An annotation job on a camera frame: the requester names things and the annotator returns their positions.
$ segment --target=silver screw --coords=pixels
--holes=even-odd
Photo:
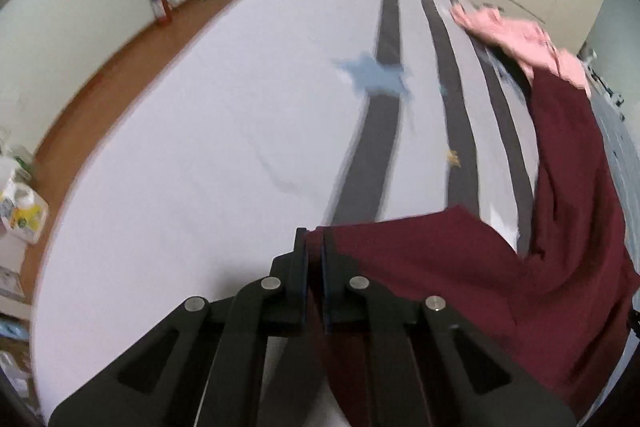
[[[265,277],[260,282],[260,286],[262,286],[265,290],[277,290],[280,288],[280,279],[277,277]]]
[[[189,297],[184,302],[184,309],[188,312],[199,312],[204,308],[204,299],[202,297]]]
[[[369,279],[363,277],[362,275],[356,275],[356,277],[351,277],[349,286],[351,286],[354,290],[364,290],[369,286]]]
[[[447,307],[447,301],[438,295],[432,295],[424,302],[427,308],[435,312],[439,312]]]

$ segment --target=maroon cloth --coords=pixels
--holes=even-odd
[[[622,355],[640,277],[585,93],[543,70],[532,85],[540,170],[526,259],[462,207],[332,233],[339,253],[396,295],[443,296],[581,418]],[[324,346],[324,360],[330,383],[351,379],[353,392],[343,347]],[[348,393],[335,394],[342,403]]]

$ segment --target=fire extinguisher label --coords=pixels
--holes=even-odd
[[[164,6],[162,6],[162,0],[151,0],[151,7],[154,10],[154,15],[157,19],[163,19],[166,17]]]

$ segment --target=gray stripe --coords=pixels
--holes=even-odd
[[[433,0],[421,0],[427,17],[438,62],[438,76],[442,84],[445,122],[449,148],[455,152],[460,165],[449,166],[447,206],[463,205],[471,214],[480,215],[478,197],[478,157],[471,123],[462,93],[462,80],[449,33]]]
[[[398,0],[382,0],[376,59],[384,66],[401,64]],[[332,225],[375,221],[380,211],[398,132],[400,98],[372,94],[368,102],[330,220]],[[311,339],[306,335],[289,339],[260,404],[258,427],[304,425],[323,381],[324,370]]]
[[[452,5],[458,3],[458,0],[450,1]],[[484,74],[486,87],[489,91],[489,99],[494,110],[495,120],[498,123],[498,131],[507,155],[511,185],[513,185],[513,197],[516,200],[518,209],[518,242],[516,249],[518,253],[528,253],[531,241],[531,220],[533,218],[533,192],[522,156],[520,139],[518,138],[513,118],[511,118],[509,104],[502,87],[500,87],[498,75],[489,61],[485,45],[475,36],[471,34],[468,34],[468,36]]]

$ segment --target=pink garment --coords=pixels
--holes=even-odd
[[[591,89],[580,60],[567,50],[556,48],[549,34],[537,23],[502,17],[495,8],[467,13],[460,4],[451,8],[451,15],[459,26],[482,42],[497,44],[515,58],[529,82],[533,80],[534,67],[545,68],[578,89],[584,89],[591,98]]]

